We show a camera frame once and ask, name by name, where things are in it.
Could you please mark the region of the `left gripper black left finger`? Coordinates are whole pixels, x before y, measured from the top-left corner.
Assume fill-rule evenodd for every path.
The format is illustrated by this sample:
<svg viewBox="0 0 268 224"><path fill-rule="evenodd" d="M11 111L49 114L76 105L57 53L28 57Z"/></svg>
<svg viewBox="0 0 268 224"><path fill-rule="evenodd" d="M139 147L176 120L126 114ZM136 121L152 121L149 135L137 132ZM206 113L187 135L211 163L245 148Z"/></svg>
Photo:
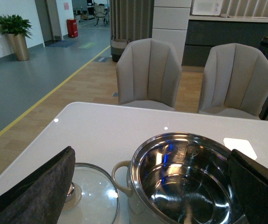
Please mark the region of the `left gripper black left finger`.
<svg viewBox="0 0 268 224"><path fill-rule="evenodd" d="M0 196L0 224L56 224L75 168L66 147Z"/></svg>

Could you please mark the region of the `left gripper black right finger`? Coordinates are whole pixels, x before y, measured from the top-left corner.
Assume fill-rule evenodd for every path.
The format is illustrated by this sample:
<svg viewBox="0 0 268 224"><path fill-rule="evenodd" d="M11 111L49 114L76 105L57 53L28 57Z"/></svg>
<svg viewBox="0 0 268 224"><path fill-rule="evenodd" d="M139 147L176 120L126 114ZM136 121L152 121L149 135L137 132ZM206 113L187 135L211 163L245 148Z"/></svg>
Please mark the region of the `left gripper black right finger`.
<svg viewBox="0 0 268 224"><path fill-rule="evenodd" d="M236 197L251 224L268 224L268 168L234 149L227 160Z"/></svg>

